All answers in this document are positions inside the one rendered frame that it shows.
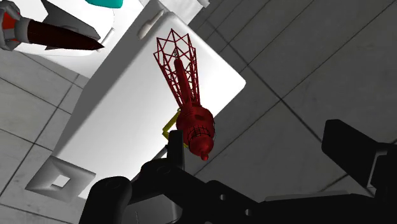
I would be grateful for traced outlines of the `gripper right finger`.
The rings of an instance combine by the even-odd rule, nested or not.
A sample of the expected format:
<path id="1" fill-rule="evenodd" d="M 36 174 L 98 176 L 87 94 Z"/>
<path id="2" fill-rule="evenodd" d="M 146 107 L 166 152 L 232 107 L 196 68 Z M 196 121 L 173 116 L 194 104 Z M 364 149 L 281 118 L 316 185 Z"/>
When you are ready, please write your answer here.
<path id="1" fill-rule="evenodd" d="M 397 145 L 381 143 L 342 120 L 327 120 L 321 149 L 363 188 L 374 187 L 378 199 L 397 199 Z"/>

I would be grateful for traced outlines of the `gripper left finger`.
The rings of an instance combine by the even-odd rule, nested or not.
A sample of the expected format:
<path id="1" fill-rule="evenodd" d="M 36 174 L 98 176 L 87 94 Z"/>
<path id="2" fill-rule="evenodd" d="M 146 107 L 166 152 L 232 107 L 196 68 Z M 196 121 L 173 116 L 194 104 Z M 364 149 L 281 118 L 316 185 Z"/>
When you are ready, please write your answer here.
<path id="1" fill-rule="evenodd" d="M 164 195 L 181 209 L 167 224 L 258 224 L 257 202 L 219 181 L 203 182 L 183 170 L 183 133 L 174 130 L 167 158 L 146 162 L 135 181 L 104 178 L 90 189 L 78 224 L 122 224 L 127 206 Z"/>

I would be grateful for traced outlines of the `red toy with lattice cage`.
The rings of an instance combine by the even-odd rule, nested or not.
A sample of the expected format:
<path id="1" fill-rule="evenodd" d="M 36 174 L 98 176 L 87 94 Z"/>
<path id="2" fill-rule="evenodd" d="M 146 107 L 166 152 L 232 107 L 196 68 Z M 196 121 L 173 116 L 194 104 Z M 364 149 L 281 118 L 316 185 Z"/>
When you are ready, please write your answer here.
<path id="1" fill-rule="evenodd" d="M 183 132 L 183 144 L 189 151 L 208 160 L 214 146 L 214 116 L 200 102 L 197 51 L 189 34 L 180 35 L 171 29 L 166 38 L 157 38 L 155 60 L 178 104 L 178 112 L 163 128 L 175 125 Z"/>

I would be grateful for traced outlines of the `toy rocket with dark red nose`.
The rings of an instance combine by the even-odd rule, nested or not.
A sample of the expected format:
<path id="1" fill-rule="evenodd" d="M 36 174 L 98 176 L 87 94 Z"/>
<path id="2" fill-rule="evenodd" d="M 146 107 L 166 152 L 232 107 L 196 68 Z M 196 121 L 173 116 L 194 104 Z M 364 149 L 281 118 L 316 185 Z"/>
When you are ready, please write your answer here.
<path id="1" fill-rule="evenodd" d="M 42 22 L 21 16 L 10 0 L 0 1 L 0 48 L 13 51 L 21 43 L 43 45 L 46 50 L 98 50 L 104 46 L 90 25 L 48 0 L 40 0 L 48 15 Z"/>

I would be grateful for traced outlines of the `teal rounded object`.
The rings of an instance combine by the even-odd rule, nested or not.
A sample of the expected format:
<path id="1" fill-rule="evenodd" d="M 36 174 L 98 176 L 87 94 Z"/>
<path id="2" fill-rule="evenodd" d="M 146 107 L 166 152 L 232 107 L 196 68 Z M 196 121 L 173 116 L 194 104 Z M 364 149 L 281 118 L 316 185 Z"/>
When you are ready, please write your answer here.
<path id="1" fill-rule="evenodd" d="M 123 0 L 85 0 L 88 4 L 104 8 L 118 9 L 123 5 Z"/>

